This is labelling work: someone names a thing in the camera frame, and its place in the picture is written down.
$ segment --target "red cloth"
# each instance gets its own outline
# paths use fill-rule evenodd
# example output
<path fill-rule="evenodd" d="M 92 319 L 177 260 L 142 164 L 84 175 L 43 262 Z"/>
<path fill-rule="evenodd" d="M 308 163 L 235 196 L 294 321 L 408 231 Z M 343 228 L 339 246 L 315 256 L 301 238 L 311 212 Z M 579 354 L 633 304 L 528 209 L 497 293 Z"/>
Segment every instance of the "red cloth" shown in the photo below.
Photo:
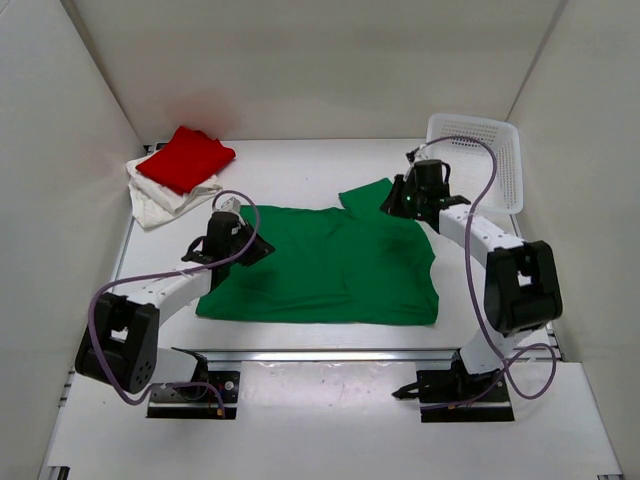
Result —
<path fill-rule="evenodd" d="M 211 140 L 203 132 L 180 127 L 162 150 L 136 169 L 178 195 L 190 193 L 236 158 L 236 152 Z"/>

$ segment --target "cable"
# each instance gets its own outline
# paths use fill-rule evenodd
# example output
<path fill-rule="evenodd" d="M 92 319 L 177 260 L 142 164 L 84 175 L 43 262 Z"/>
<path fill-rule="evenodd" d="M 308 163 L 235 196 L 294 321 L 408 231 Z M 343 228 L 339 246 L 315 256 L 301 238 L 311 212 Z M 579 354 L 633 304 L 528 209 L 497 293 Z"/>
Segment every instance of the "cable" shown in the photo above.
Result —
<path fill-rule="evenodd" d="M 476 213 L 478 205 L 480 204 L 482 199 L 485 197 L 485 195 L 489 192 L 489 190 L 491 189 L 491 186 L 493 185 L 493 182 L 496 179 L 496 176 L 498 174 L 498 159 L 496 158 L 496 154 L 491 149 L 491 147 L 489 147 L 489 145 L 487 145 L 482 140 L 478 140 L 477 138 L 469 137 L 469 136 L 466 136 L 466 135 L 448 135 L 446 137 L 436 138 L 434 140 L 428 141 L 422 147 L 419 147 L 419 149 L 420 148 L 424 148 L 424 147 L 428 147 L 430 145 L 433 145 L 433 144 L 436 144 L 436 143 L 439 143 L 439 142 L 444 142 L 445 140 L 465 140 L 465 141 L 468 141 L 468 142 L 476 143 L 476 144 L 480 145 L 481 147 L 483 147 L 487 152 L 489 152 L 489 155 L 491 156 L 492 170 L 491 170 L 491 176 L 489 177 L 489 181 L 487 182 L 487 185 L 484 187 L 484 189 L 480 192 L 480 194 L 473 201 L 473 203 L 471 204 L 471 207 L 469 207 L 469 214 L 467 216 L 467 222 L 466 222 L 465 230 L 464 230 L 464 264 L 465 264 L 465 272 L 466 272 L 466 276 L 467 276 L 467 285 L 469 287 L 469 295 L 471 296 L 471 303 L 473 305 L 473 311 L 474 311 L 474 313 L 476 315 L 476 318 L 478 320 L 478 324 L 480 325 L 480 330 L 482 331 L 482 335 L 484 336 L 485 340 L 487 341 L 487 344 L 489 345 L 489 347 L 491 347 L 491 350 L 493 350 L 493 352 L 496 354 L 496 356 L 500 359 L 500 361 L 502 362 L 504 367 L 502 368 L 502 370 L 500 370 L 500 372 L 496 376 L 496 379 L 493 381 L 491 386 L 489 386 L 489 388 L 487 388 L 480 395 L 477 395 L 476 397 L 473 397 L 472 399 L 469 399 L 469 400 L 463 400 L 463 401 L 451 402 L 451 403 L 443 403 L 443 404 L 440 404 L 440 405 L 432 405 L 431 407 L 426 407 L 426 408 L 428 408 L 428 409 L 451 408 L 451 407 L 457 407 L 457 406 L 461 406 L 461 405 L 471 404 L 471 403 L 479 400 L 480 398 L 484 397 L 487 393 L 489 393 L 491 391 L 491 389 L 493 387 L 495 387 L 496 384 L 504 376 L 507 377 L 507 379 L 509 380 L 509 383 L 513 387 L 513 390 L 520 397 L 522 397 L 522 398 L 524 398 L 526 400 L 535 400 L 536 398 L 540 398 L 542 395 L 544 395 L 545 392 L 549 389 L 549 387 L 553 383 L 553 379 L 555 378 L 555 375 L 556 375 L 557 360 L 558 360 L 556 355 L 555 355 L 555 352 L 547 344 L 535 343 L 535 344 L 523 347 L 511 359 L 505 358 L 505 356 L 502 354 L 502 352 L 498 349 L 498 347 L 495 346 L 495 344 L 491 340 L 491 337 L 489 335 L 489 331 L 487 330 L 487 326 L 485 325 L 485 322 L 484 322 L 484 319 L 483 319 L 483 316 L 482 316 L 482 311 L 480 310 L 480 305 L 478 303 L 478 297 L 476 296 L 476 290 L 475 290 L 475 287 L 473 286 L 473 275 L 472 275 L 472 272 L 471 272 L 471 224 L 473 223 L 473 216 Z M 552 362 L 552 364 L 551 364 L 551 373 L 549 374 L 549 378 L 548 378 L 547 382 L 544 384 L 544 386 L 538 392 L 534 393 L 533 395 L 527 395 L 527 394 L 523 393 L 520 390 L 520 388 L 516 385 L 516 383 L 514 382 L 513 377 L 511 376 L 510 367 L 515 362 L 515 360 L 520 358 L 522 355 L 524 355 L 529 350 L 534 350 L 536 348 L 541 348 L 541 347 L 542 348 L 546 348 L 551 353 L 551 359 L 552 359 L 551 360 L 551 362 Z"/>
<path fill-rule="evenodd" d="M 109 383 L 111 384 L 111 386 L 113 386 L 114 390 L 120 396 L 120 398 L 129 405 L 140 405 L 142 402 L 144 402 L 144 399 L 147 397 L 147 395 L 149 395 L 149 393 L 151 392 L 151 389 L 156 385 L 166 385 L 167 387 L 170 387 L 170 388 L 204 387 L 209 389 L 216 396 L 216 399 L 218 400 L 218 409 L 221 411 L 221 416 L 224 417 L 224 403 L 222 401 L 222 396 L 220 395 L 220 392 L 213 385 L 205 382 L 176 382 L 176 383 L 167 383 L 167 384 L 154 383 L 149 385 L 138 398 L 133 398 L 127 395 L 127 392 L 125 392 L 122 386 L 120 386 L 120 384 L 118 383 L 118 379 L 113 374 L 113 371 L 111 370 L 111 367 L 109 367 L 109 363 L 107 362 L 107 358 L 105 357 L 104 352 L 102 351 L 100 340 L 98 338 L 98 332 L 96 331 L 95 309 L 100 296 L 106 291 L 108 291 L 109 289 L 117 285 L 123 285 L 125 283 L 132 283 L 132 282 L 141 282 L 145 280 L 156 280 L 161 278 L 178 277 L 184 274 L 197 273 L 203 270 L 211 270 L 213 268 L 220 267 L 227 263 L 231 263 L 237 260 L 238 258 L 240 258 L 242 255 L 244 255 L 244 253 L 249 249 L 249 247 L 251 247 L 251 244 L 253 243 L 253 241 L 256 239 L 258 235 L 258 229 L 260 228 L 260 212 L 258 211 L 258 207 L 253 202 L 253 200 L 251 200 L 244 193 L 237 192 L 235 190 L 222 190 L 221 192 L 219 192 L 213 198 L 214 209 L 218 199 L 222 195 L 227 195 L 227 194 L 236 195 L 236 196 L 239 196 L 240 198 L 245 199 L 249 203 L 249 205 L 251 205 L 251 207 L 253 208 L 253 211 L 256 217 L 256 222 L 255 222 L 256 224 L 253 229 L 253 233 L 251 234 L 251 237 L 249 237 L 249 240 L 247 241 L 247 243 L 237 253 L 225 259 L 218 260 L 213 263 L 208 263 L 206 265 L 201 265 L 198 267 L 187 268 L 184 270 L 174 270 L 170 272 L 152 273 L 148 275 L 138 275 L 135 277 L 120 278 L 117 280 L 113 280 L 103 285 L 102 287 L 100 287 L 98 291 L 91 298 L 91 301 L 89 302 L 89 311 L 87 312 L 87 317 L 88 317 L 87 326 L 89 329 L 89 337 L 91 338 L 91 345 L 93 346 L 93 350 L 95 351 L 96 358 L 98 359 L 98 363 L 100 364 L 100 367 L 102 368 L 102 371 L 104 372 L 105 376 L 109 380 Z"/>

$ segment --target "plastic laundry basket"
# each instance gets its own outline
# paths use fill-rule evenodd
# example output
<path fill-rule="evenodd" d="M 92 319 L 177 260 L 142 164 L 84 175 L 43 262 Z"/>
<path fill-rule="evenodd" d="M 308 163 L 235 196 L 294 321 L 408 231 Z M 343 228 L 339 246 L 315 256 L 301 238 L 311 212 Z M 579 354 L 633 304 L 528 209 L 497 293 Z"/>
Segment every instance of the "plastic laundry basket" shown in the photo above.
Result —
<path fill-rule="evenodd" d="M 498 159 L 498 174 L 491 190 L 480 203 L 485 212 L 518 213 L 522 210 L 522 162 L 518 129 L 506 122 L 480 117 L 436 113 L 429 118 L 427 142 L 449 135 L 482 140 Z M 451 165 L 451 194 L 473 201 L 491 176 L 491 157 L 480 145 L 464 140 L 447 140 L 431 145 L 426 154 Z"/>

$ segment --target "stack of folded cloth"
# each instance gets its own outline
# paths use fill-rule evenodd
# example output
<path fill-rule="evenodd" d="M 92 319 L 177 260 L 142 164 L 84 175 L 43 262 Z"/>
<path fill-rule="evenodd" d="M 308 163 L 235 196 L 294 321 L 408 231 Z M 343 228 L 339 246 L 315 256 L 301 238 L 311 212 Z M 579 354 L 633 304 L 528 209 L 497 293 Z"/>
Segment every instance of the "stack of folded cloth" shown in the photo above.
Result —
<path fill-rule="evenodd" d="M 127 162 L 133 216 L 151 228 L 200 205 L 222 189 L 216 173 L 235 156 L 217 139 L 178 128 L 162 150 Z"/>

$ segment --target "white wall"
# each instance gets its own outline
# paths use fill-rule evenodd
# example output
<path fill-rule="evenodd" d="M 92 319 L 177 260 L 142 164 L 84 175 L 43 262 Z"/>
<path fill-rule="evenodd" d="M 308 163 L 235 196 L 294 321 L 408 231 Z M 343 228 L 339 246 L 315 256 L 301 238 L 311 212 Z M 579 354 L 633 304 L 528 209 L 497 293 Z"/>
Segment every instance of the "white wall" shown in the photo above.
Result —
<path fill-rule="evenodd" d="M 0 13 L 0 478 L 37 477 L 141 144 L 57 0 Z"/>
<path fill-rule="evenodd" d="M 420 137 L 505 119 L 559 0 L 75 0 L 144 142 Z"/>
<path fill-rule="evenodd" d="M 571 0 L 509 120 L 524 155 L 520 225 L 555 252 L 561 343 L 640 478 L 640 2 Z"/>

